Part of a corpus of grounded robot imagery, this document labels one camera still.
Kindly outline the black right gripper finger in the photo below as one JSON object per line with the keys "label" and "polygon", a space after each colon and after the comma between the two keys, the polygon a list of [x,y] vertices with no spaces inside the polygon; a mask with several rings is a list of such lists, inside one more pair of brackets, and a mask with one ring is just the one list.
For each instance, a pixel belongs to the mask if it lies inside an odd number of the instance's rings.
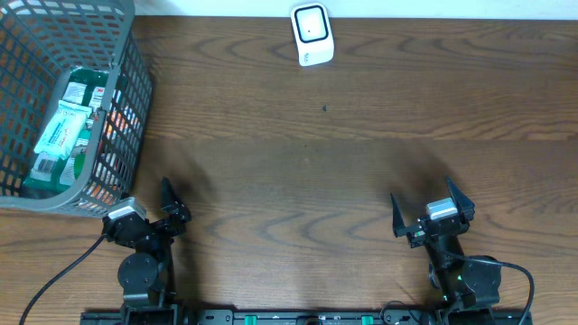
{"label": "black right gripper finger", "polygon": [[475,204],[454,184],[449,176],[446,177],[446,184],[458,213],[465,221],[472,221],[475,214]]}
{"label": "black right gripper finger", "polygon": [[390,194],[390,199],[392,202],[392,230],[395,237],[402,237],[406,234],[406,225],[393,193]]}

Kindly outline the white toilet wipes pack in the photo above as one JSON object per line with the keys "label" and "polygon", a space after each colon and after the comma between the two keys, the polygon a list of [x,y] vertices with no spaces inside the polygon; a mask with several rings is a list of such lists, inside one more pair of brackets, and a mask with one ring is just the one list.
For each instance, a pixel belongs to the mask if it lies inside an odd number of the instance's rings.
{"label": "white toilet wipes pack", "polygon": [[47,153],[60,159],[68,158],[92,113],[91,107],[60,100],[56,112],[35,145],[34,152]]}

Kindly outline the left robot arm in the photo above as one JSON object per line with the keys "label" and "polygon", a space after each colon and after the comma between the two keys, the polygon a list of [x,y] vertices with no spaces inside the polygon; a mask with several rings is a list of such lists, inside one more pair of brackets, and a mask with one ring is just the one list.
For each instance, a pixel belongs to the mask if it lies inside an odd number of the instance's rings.
{"label": "left robot arm", "polygon": [[165,218],[150,221],[134,197],[116,204],[103,217],[102,236],[108,242],[134,249],[118,267],[123,288],[120,318],[124,324],[188,324],[190,312],[175,300],[172,244],[186,232],[191,213],[171,182],[161,183]]}

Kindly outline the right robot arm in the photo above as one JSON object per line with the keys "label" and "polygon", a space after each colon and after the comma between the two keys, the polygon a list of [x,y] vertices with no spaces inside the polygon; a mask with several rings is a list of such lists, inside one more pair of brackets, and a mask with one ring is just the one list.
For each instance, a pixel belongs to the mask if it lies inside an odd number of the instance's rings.
{"label": "right robot arm", "polygon": [[427,204],[425,214],[411,226],[392,198],[393,233],[406,237],[412,248],[426,249],[433,278],[449,304],[460,311],[487,308],[499,302],[501,267],[491,256],[464,254],[459,236],[469,230],[475,204],[451,179],[446,184],[449,197]]}

